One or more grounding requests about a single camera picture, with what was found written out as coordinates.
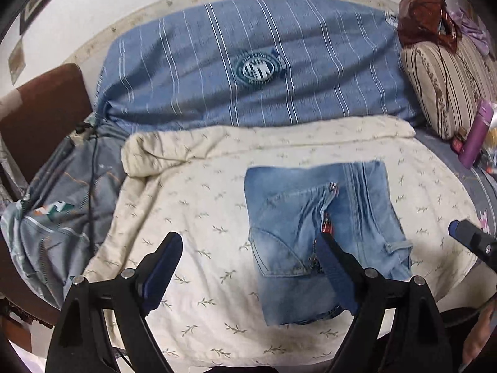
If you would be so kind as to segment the person's right hand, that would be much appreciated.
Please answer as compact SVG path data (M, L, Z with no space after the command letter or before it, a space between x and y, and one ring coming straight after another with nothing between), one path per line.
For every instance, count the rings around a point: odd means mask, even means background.
M492 334L490 322L493 313L494 308L492 306L484 309L479 315L478 322L473 326L470 334L467 336L463 346L464 365L469 365L476 359L489 340Z

